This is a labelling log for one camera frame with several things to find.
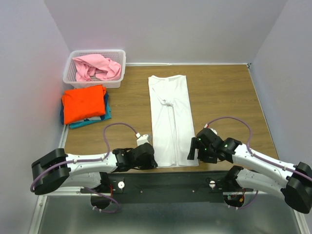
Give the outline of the white t shirt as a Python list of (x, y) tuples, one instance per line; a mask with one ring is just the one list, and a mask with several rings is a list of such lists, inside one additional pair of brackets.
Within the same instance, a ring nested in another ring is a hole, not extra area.
[(154, 157), (158, 167), (198, 166), (198, 159), (187, 159), (195, 131), (186, 76), (151, 76), (148, 88)]

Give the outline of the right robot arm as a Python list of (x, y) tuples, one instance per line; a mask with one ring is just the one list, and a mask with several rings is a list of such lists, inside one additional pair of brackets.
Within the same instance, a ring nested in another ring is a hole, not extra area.
[(308, 214), (312, 209), (312, 169), (304, 162), (295, 165), (271, 158), (236, 139), (222, 140), (208, 127), (191, 140), (187, 159), (195, 158), (205, 163), (221, 160), (233, 164), (220, 182), (210, 180), (224, 191), (252, 189), (274, 195), (300, 213)]

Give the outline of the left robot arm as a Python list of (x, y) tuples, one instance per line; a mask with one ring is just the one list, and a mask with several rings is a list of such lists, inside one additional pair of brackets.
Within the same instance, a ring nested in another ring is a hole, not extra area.
[(45, 195), (61, 187), (87, 187), (102, 193), (108, 187), (108, 180), (101, 173), (154, 169), (158, 166), (154, 153), (150, 143), (83, 156), (67, 154), (63, 148), (58, 148), (32, 163), (30, 191)]

